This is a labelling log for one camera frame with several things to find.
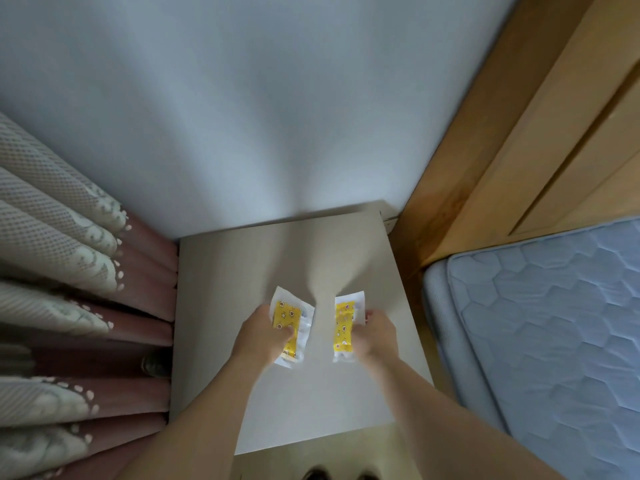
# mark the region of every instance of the plastic wrapper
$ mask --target plastic wrapper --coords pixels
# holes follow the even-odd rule
[[[311,323],[316,309],[295,297],[284,288],[277,287],[271,298],[269,316],[274,328],[290,328],[292,338],[285,345],[276,363],[292,369],[305,358],[305,347],[311,332]]]
[[[334,362],[355,360],[351,346],[351,328],[354,323],[365,324],[364,291],[335,297]]]

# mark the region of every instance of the white tabletop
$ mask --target white tabletop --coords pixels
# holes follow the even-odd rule
[[[393,421],[358,363],[333,363],[334,297],[364,290],[400,355],[431,375],[377,212],[199,234],[180,243],[170,419],[228,359],[240,325],[282,286],[316,307],[299,369],[272,365],[253,389],[236,454]]]

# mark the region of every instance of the forearm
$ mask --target forearm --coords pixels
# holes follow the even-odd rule
[[[262,368],[231,358],[118,480],[227,480],[251,390]]]
[[[437,391],[398,357],[370,366],[423,478],[561,478],[510,436]]]

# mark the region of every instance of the blue mattress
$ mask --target blue mattress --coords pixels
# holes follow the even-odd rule
[[[640,219],[445,263],[425,295],[461,402],[570,479],[640,478]]]

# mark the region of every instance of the curtain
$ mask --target curtain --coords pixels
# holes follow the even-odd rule
[[[110,480],[166,424],[177,247],[0,113],[0,480]]]

